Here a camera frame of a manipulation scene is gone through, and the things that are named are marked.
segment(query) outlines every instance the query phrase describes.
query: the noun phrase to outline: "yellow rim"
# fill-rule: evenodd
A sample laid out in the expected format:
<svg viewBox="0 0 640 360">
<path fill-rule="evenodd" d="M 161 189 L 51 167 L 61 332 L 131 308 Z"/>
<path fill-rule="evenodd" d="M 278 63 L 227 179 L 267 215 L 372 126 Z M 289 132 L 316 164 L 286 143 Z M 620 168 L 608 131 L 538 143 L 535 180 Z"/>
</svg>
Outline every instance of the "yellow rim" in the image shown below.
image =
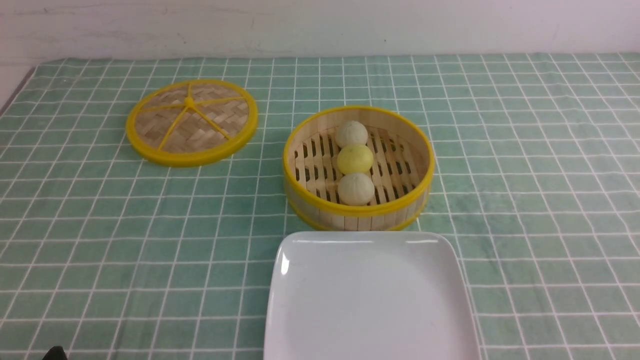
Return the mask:
<svg viewBox="0 0 640 360">
<path fill-rule="evenodd" d="M 153 148 L 147 145 L 144 141 L 142 141 L 138 133 L 136 132 L 136 117 L 138 113 L 141 111 L 142 107 L 149 101 L 151 98 L 160 94 L 161 92 L 165 92 L 167 90 L 171 90 L 172 88 L 178 88 L 182 86 L 189 86 L 189 90 L 191 89 L 191 85 L 194 84 L 216 84 L 225 86 L 230 88 L 240 94 L 242 99 L 244 99 L 249 106 L 249 114 L 247 116 L 247 121 L 242 130 L 229 138 L 224 132 L 222 134 L 228 138 L 228 141 L 223 145 L 217 146 L 213 149 L 209 149 L 206 151 L 193 152 L 190 154 L 174 154 L 166 151 L 160 151 L 159 149 Z M 222 160 L 224 158 L 229 157 L 231 154 L 240 150 L 241 147 L 245 146 L 246 143 L 251 140 L 251 137 L 255 133 L 255 130 L 258 128 L 258 107 L 253 100 L 253 97 L 243 88 L 237 86 L 232 83 L 227 83 L 226 81 L 215 80 L 215 79 L 200 79 L 200 80 L 189 80 L 183 81 L 181 83 L 171 84 L 169 86 L 165 86 L 151 94 L 145 96 L 138 104 L 135 105 L 133 110 L 129 113 L 129 117 L 127 118 L 126 132 L 129 141 L 133 148 L 145 159 L 149 161 L 153 161 L 154 163 L 158 163 L 161 165 L 166 165 L 170 167 L 194 167 L 205 165 L 209 163 L 214 163 L 216 161 Z"/>
<path fill-rule="evenodd" d="M 307 123 L 313 121 L 317 117 L 320 117 L 322 115 L 325 115 L 327 113 L 332 113 L 335 111 L 353 110 L 353 109 L 380 111 L 387 115 L 391 115 L 397 118 L 398 120 L 404 122 L 405 124 L 409 125 L 411 128 L 413 128 L 413 130 L 415 130 L 419 134 L 419 136 L 422 138 L 424 143 L 427 145 L 427 149 L 429 151 L 429 168 L 427 169 L 427 174 L 424 176 L 424 179 L 420 181 L 418 186 L 416 186 L 415 189 L 410 191 L 405 196 L 402 196 L 399 199 L 387 202 L 385 204 L 378 204 L 378 205 L 371 205 L 371 206 L 348 206 L 348 205 L 342 205 L 342 204 L 335 204 L 333 202 L 323 200 L 315 196 L 314 194 L 308 192 L 307 189 L 303 188 L 302 185 L 300 185 L 296 181 L 294 171 L 289 166 L 289 159 L 288 159 L 289 156 L 287 153 L 287 149 L 289 148 L 289 146 L 291 146 L 291 142 L 293 141 L 293 138 L 295 137 L 296 133 L 300 131 L 300 129 L 302 129 Z M 427 136 L 422 132 L 422 130 L 420 130 L 416 125 L 414 125 L 412 122 L 410 122 L 406 118 L 396 113 L 393 113 L 391 111 L 384 110 L 381 108 L 371 107 L 371 106 L 342 106 L 339 108 L 332 108 L 329 110 L 321 111 L 311 116 L 307 120 L 303 121 L 300 125 L 296 126 L 296 128 L 293 130 L 291 135 L 289 135 L 289 139 L 287 139 L 287 143 L 285 144 L 285 147 L 284 147 L 284 153 L 282 154 L 282 162 L 284 164 L 285 178 L 291 185 L 291 188 L 298 195 L 300 195 L 305 201 L 311 203 L 313 206 L 319 208 L 320 210 L 338 214 L 338 215 L 344 215 L 344 216 L 383 215 L 386 213 L 390 213 L 392 211 L 399 210 L 411 204 L 418 197 L 420 197 L 429 187 L 429 184 L 431 183 L 431 179 L 433 178 L 433 172 L 435 171 L 435 164 L 436 164 L 435 157 L 433 156 L 433 148 L 431 147 L 431 143 L 429 142 L 429 139 L 427 139 Z"/>
<path fill-rule="evenodd" d="M 422 211 L 422 209 L 424 209 L 424 207 L 427 205 L 427 201 L 428 201 L 429 197 L 427 196 L 427 200 L 424 201 L 424 203 L 422 204 L 422 206 L 415 212 L 415 214 L 413 214 L 412 217 L 410 217 L 408 220 L 405 220 L 404 222 L 401 222 L 400 224 L 394 226 L 394 227 L 390 227 L 389 229 L 386 229 L 385 231 L 400 231 L 402 229 L 404 229 L 405 227 L 411 225 L 412 222 L 415 221 L 415 219 L 417 219 L 418 217 L 420 217 L 420 212 Z M 302 219 L 302 221 L 304 221 L 307 225 L 309 225 L 310 227 L 313 227 L 316 230 L 321 230 L 321 231 L 335 231 L 336 229 L 331 229 L 329 227 L 323 226 L 318 224 L 317 222 L 311 220 L 309 217 L 307 217 L 305 214 L 303 214 L 297 207 L 295 204 L 293 204 L 293 202 L 288 201 L 291 209 L 293 210 L 293 212 L 296 213 L 296 215 Z"/>
</svg>

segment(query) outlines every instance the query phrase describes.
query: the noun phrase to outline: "bamboo steamer lid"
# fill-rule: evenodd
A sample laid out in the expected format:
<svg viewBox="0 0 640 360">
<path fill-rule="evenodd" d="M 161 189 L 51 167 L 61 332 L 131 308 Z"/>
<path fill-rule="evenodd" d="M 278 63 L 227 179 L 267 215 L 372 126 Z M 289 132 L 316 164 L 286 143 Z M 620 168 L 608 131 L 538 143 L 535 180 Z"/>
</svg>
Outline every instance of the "bamboo steamer lid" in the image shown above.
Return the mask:
<svg viewBox="0 0 640 360">
<path fill-rule="evenodd" d="M 257 107 L 245 89 L 202 79 L 146 96 L 129 114 L 126 130 L 131 145 L 149 161 L 192 167 L 238 151 L 257 126 Z"/>
</svg>

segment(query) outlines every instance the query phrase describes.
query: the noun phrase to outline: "green tablecloth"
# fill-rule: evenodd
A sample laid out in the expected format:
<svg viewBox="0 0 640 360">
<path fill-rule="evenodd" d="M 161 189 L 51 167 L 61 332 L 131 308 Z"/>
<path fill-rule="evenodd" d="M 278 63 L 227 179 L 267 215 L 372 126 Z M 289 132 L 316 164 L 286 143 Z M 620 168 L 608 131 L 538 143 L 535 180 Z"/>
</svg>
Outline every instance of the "green tablecloth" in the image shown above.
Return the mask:
<svg viewBox="0 0 640 360">
<path fill-rule="evenodd" d="M 66 59 L 0 119 L 0 358 L 261 359 L 296 124 L 345 104 L 433 142 L 410 230 L 447 237 L 485 359 L 640 359 L 640 54 Z M 164 168 L 131 149 L 141 97 L 192 78 L 254 96 L 232 158 Z"/>
</svg>

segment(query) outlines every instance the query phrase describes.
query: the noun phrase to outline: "yellow bun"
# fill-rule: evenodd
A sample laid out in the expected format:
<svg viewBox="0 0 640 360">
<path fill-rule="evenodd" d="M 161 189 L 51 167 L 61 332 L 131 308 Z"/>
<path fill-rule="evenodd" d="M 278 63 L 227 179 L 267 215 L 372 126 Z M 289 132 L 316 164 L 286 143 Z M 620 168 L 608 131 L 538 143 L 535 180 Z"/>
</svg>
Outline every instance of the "yellow bun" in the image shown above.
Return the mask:
<svg viewBox="0 0 640 360">
<path fill-rule="evenodd" d="M 338 170 L 343 174 L 369 172 L 373 165 L 373 153 L 366 145 L 347 145 L 338 153 Z"/>
</svg>

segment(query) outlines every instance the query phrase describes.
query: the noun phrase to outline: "woven bamboo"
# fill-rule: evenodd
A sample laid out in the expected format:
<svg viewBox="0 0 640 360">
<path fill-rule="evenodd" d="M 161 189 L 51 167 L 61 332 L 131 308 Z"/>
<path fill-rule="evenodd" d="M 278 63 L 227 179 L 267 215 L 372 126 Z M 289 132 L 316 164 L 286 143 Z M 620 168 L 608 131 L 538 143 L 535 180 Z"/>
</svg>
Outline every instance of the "woven bamboo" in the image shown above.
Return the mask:
<svg viewBox="0 0 640 360">
<path fill-rule="evenodd" d="M 194 83 L 156 94 L 134 121 L 138 137 L 150 147 L 185 154 L 223 145 L 242 130 L 248 114 L 247 101 L 235 90 Z"/>
<path fill-rule="evenodd" d="M 342 178 L 337 169 L 340 149 L 334 135 L 337 126 L 348 120 L 357 120 L 367 128 L 367 146 L 374 154 L 369 175 L 375 196 L 364 207 L 326 203 L 340 204 L 337 193 Z M 426 204 L 429 186 L 421 186 L 423 190 L 419 187 L 425 179 L 431 181 L 433 154 L 420 130 L 396 114 L 375 108 L 340 108 L 301 124 L 287 143 L 285 171 L 291 172 L 291 177 L 285 180 L 285 192 L 299 216 L 317 228 L 396 229 L 408 225 Z M 323 201 L 309 201 L 305 192 Z"/>
</svg>

